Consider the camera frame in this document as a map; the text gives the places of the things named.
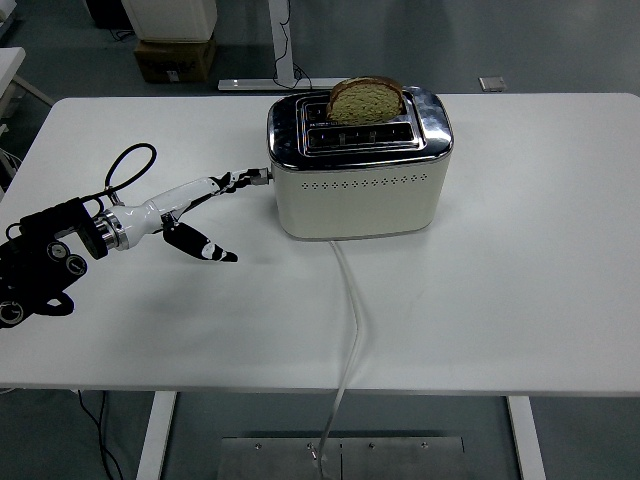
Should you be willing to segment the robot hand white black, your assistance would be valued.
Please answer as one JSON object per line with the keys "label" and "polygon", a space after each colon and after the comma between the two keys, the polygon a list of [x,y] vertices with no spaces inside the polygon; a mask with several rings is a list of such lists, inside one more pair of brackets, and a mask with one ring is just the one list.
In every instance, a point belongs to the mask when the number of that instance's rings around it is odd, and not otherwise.
{"label": "robot hand white black", "polygon": [[206,235],[180,221],[180,217],[222,194],[250,185],[267,185],[268,169],[227,172],[221,177],[202,177],[161,193],[139,206],[116,205],[97,221],[105,228],[103,239],[109,249],[120,251],[136,246],[150,234],[160,233],[166,243],[196,259],[234,263],[236,254],[224,250]]}

